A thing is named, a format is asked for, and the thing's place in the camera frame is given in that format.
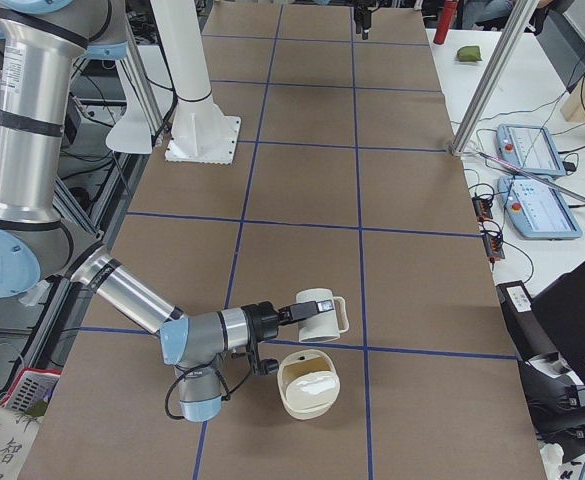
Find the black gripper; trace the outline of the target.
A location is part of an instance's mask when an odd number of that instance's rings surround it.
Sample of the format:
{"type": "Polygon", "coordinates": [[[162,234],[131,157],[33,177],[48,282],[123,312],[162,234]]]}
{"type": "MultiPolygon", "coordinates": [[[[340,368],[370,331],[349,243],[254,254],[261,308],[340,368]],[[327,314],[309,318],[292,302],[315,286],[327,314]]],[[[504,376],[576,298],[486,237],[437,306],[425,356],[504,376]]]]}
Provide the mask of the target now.
{"type": "Polygon", "coordinates": [[[292,324],[293,321],[303,321],[321,313],[334,310],[332,300],[307,301],[296,303],[278,311],[269,301],[249,304],[241,307],[246,316],[248,327],[247,350],[257,350],[258,344],[278,336],[279,327],[292,324]]]}

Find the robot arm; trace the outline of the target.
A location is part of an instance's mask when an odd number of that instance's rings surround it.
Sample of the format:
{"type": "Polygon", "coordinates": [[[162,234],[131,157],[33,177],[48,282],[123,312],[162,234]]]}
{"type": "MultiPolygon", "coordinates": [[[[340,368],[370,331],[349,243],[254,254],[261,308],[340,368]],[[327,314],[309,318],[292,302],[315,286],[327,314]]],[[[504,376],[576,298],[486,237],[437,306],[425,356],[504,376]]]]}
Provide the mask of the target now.
{"type": "Polygon", "coordinates": [[[5,50],[0,91],[0,298],[59,275],[86,286],[156,336],[173,367],[180,415],[215,417],[230,393],[225,353],[244,348],[257,375],[278,364],[259,345],[283,325],[333,312],[330,300],[276,309],[268,302],[188,316],[144,285],[82,228],[53,206],[71,70],[90,46],[123,53],[120,1],[0,1],[5,50]]]}

